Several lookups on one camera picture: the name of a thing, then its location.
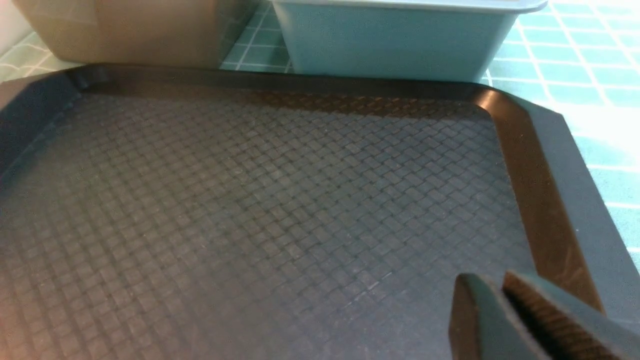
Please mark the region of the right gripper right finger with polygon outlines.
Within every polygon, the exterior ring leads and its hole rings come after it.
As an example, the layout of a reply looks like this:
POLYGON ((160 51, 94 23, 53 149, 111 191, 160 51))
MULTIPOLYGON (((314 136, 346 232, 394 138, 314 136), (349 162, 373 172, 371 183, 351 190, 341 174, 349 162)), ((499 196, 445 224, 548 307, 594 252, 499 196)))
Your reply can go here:
POLYGON ((541 276, 508 271, 502 291, 553 360, 637 360, 639 335, 541 276))

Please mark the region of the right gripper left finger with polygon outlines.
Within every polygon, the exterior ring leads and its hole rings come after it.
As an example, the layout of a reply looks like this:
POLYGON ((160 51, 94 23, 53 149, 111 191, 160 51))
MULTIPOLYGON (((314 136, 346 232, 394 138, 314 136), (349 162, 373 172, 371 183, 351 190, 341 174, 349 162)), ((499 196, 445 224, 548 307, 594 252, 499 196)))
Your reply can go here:
POLYGON ((455 278, 448 339, 453 360, 549 360, 505 294, 486 278, 455 278))

